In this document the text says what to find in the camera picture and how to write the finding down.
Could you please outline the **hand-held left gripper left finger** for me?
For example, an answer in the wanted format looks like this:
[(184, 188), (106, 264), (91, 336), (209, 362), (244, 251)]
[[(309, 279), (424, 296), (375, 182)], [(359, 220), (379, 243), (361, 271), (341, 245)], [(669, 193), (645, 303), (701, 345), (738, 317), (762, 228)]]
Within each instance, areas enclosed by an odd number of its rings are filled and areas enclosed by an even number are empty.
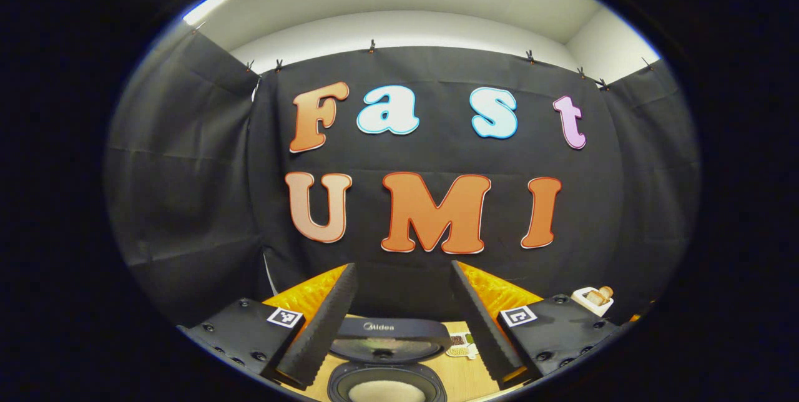
[(356, 265), (346, 263), (264, 301), (240, 298), (178, 330), (244, 373), (305, 390), (314, 383), (357, 288)]

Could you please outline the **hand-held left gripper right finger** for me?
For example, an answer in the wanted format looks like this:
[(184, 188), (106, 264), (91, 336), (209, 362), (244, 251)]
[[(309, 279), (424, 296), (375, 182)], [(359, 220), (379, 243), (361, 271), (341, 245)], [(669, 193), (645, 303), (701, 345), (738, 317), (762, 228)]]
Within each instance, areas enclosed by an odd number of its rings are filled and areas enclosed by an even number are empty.
[(457, 260), (451, 262), (451, 290), (502, 390), (556, 373), (620, 332), (576, 297), (539, 297)]

